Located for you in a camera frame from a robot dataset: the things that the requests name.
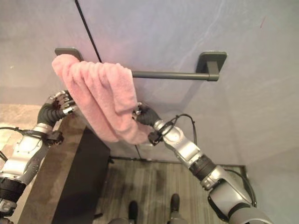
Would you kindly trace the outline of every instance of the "floor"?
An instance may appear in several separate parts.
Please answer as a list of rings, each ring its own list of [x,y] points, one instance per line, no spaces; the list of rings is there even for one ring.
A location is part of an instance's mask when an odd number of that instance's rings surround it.
[[[114,160],[114,164],[109,165],[97,210],[103,217],[93,224],[107,224],[113,218],[127,217],[131,200],[139,205],[138,224],[165,224],[174,193],[180,195],[180,213],[188,223],[224,224],[208,204],[208,193],[181,164],[128,160]]]

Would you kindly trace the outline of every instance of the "towel rack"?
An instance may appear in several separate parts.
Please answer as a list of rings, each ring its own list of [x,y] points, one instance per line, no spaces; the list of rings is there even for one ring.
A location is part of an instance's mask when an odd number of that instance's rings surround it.
[[[83,61],[80,52],[75,48],[56,48],[56,55],[69,54]],[[133,78],[159,78],[217,81],[219,72],[227,58],[226,52],[206,51],[200,54],[195,73],[132,71]]]

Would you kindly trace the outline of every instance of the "robotic arm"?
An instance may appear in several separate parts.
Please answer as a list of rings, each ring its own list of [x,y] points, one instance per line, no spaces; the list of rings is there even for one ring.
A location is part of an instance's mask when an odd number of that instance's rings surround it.
[[[22,140],[14,146],[13,155],[0,171],[0,223],[10,223],[17,201],[26,186],[37,174],[50,146],[64,140],[62,133],[52,131],[57,121],[76,110],[68,91],[60,91],[48,98],[41,107],[37,124],[32,130],[19,130]]]
[[[252,205],[247,191],[221,166],[215,165],[203,154],[171,121],[163,121],[155,111],[145,105],[139,106],[135,118],[154,128],[155,131],[149,135],[153,145],[164,141],[166,147],[200,180],[202,187],[210,191],[208,201],[220,219],[230,224],[273,224],[264,213]]]

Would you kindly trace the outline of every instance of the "pink towel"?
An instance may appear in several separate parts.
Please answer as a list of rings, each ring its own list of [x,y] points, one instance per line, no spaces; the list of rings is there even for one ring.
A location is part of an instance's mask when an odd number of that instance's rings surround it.
[[[120,64],[79,62],[72,55],[57,56],[52,67],[102,140],[140,144],[148,139],[150,128],[132,119],[137,98],[131,70]]]

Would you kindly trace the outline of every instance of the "black cable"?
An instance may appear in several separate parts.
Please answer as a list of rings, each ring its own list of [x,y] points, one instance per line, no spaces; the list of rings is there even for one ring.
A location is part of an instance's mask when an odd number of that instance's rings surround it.
[[[29,137],[32,137],[32,138],[41,139],[40,136],[36,136],[36,135],[30,133],[31,130],[21,130],[21,129],[19,129],[19,127],[0,127],[0,130],[4,130],[4,129],[6,129],[6,130],[12,130],[12,131],[18,132],[18,133],[20,133],[22,135],[26,135],[26,136],[29,136]],[[0,151],[0,158],[4,162],[6,162],[8,160],[8,158],[1,151]]]
[[[86,23],[86,20],[85,20],[85,18],[84,18],[84,15],[83,15],[83,12],[82,12],[82,9],[81,9],[81,6],[80,6],[78,0],[75,0],[75,4],[76,4],[77,9],[78,9],[78,11],[79,11],[79,14],[80,14],[80,16],[81,16],[81,19],[82,19],[82,22],[83,22],[84,27],[85,27],[85,29],[86,29],[86,32],[87,32],[87,34],[88,34],[89,40],[90,40],[90,42],[92,43],[92,45],[93,45],[93,49],[94,49],[94,51],[95,51],[95,53],[96,53],[96,55],[97,55],[97,57],[98,57],[98,60],[99,60],[99,62],[102,62],[102,60],[101,60],[101,58],[100,58],[100,55],[99,55],[99,52],[98,52],[98,49],[97,49],[97,47],[96,47],[96,45],[95,45],[95,43],[94,43],[94,41],[93,41],[92,34],[90,33],[90,30],[89,30],[89,28],[88,28],[88,25],[87,25],[87,23]]]
[[[238,175],[239,177],[242,178],[242,180],[244,181],[244,183],[249,188],[249,192],[248,191],[247,192],[248,192],[248,194],[249,194],[249,196],[250,196],[250,198],[252,200],[252,206],[257,207],[256,194],[255,194],[255,192],[254,192],[254,190],[253,190],[253,188],[252,188],[249,180],[246,177],[244,177],[243,175],[239,174],[238,172],[236,172],[236,171],[234,171],[232,169],[225,169],[225,170],[228,171],[228,172],[232,172],[232,173],[234,173],[234,174],[236,174],[236,175]]]
[[[183,116],[188,117],[188,118],[191,119],[192,126],[193,126],[193,142],[194,142],[195,145],[197,145],[197,134],[196,134],[195,121],[194,121],[193,118],[192,118],[189,114],[187,114],[187,113],[182,113],[182,114],[180,114],[180,115],[176,115],[175,118],[173,118],[173,119],[171,119],[170,121],[168,121],[168,122],[172,122],[171,128],[170,128],[165,134],[163,134],[162,136],[167,135],[167,134],[174,128],[174,126],[175,126],[176,122],[178,121],[178,119],[179,119],[180,117],[183,117]]]
[[[4,162],[6,162],[7,160],[8,160],[8,158],[4,155],[4,153],[3,152],[1,152],[0,151],[0,158],[4,161]]]
[[[142,160],[137,145],[135,145],[135,148],[136,148],[136,150],[137,150],[137,153],[138,153],[138,155],[139,155],[140,160]]]

